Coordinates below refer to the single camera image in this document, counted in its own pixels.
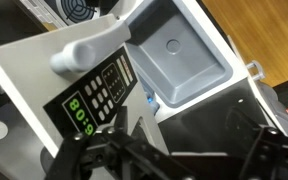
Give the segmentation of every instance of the green digital numbers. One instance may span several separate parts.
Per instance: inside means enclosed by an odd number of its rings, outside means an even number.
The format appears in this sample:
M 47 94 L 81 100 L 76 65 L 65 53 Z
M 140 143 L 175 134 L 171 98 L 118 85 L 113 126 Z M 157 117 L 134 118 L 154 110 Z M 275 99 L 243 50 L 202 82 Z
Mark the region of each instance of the green digital numbers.
M 92 124 L 90 124 L 90 121 L 86 117 L 85 110 L 83 109 L 82 106 L 77 98 L 74 98 L 69 102 L 69 107 L 71 111 L 74 112 L 74 115 L 72 118 L 74 119 L 74 121 L 78 121 L 78 123 L 82 123 L 83 126 L 85 127 L 84 132 L 88 135 L 91 135 L 94 132 L 94 127 Z

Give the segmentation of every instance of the wooden table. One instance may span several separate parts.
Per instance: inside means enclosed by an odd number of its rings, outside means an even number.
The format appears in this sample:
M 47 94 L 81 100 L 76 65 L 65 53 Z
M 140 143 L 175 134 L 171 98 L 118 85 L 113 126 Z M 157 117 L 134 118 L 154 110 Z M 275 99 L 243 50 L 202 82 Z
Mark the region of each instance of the wooden table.
M 288 80 L 288 0 L 203 0 L 246 62 L 258 60 L 271 86 Z

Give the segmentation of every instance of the keypad button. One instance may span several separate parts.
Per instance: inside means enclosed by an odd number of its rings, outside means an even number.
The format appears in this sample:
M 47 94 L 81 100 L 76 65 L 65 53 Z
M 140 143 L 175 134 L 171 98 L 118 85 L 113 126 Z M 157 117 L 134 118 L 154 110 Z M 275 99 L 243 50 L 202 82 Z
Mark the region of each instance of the keypad button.
M 92 85 L 92 88 L 93 88 L 94 90 L 97 89 L 97 85 L 96 85 L 95 81 L 91 81 L 91 85 Z
M 113 105 L 113 103 L 112 103 L 111 100 L 108 100 L 108 106 L 109 106 L 111 109 L 113 109 L 114 105 Z
M 92 100 L 92 104 L 96 109 L 98 108 L 98 103 L 97 103 L 96 99 Z
M 85 86 L 85 92 L 88 96 L 92 95 L 92 90 L 88 85 Z
M 106 89 L 102 89 L 102 93 L 103 93 L 104 97 L 108 96 Z
M 108 114 L 110 112 L 110 110 L 108 109 L 108 107 L 106 105 L 104 106 L 104 111 L 106 114 Z
M 102 85 L 102 80 L 99 76 L 96 77 L 96 82 L 99 86 Z
M 104 115 L 104 113 L 103 113 L 102 111 L 100 111 L 100 112 L 98 113 L 98 116 L 100 116 L 100 118 L 101 118 L 102 121 L 105 119 L 105 115 Z
M 98 93 L 98 94 L 97 94 L 97 98 L 98 98 L 98 100 L 99 100 L 100 102 L 103 102 L 103 101 L 104 101 L 103 96 L 102 96 L 101 93 Z

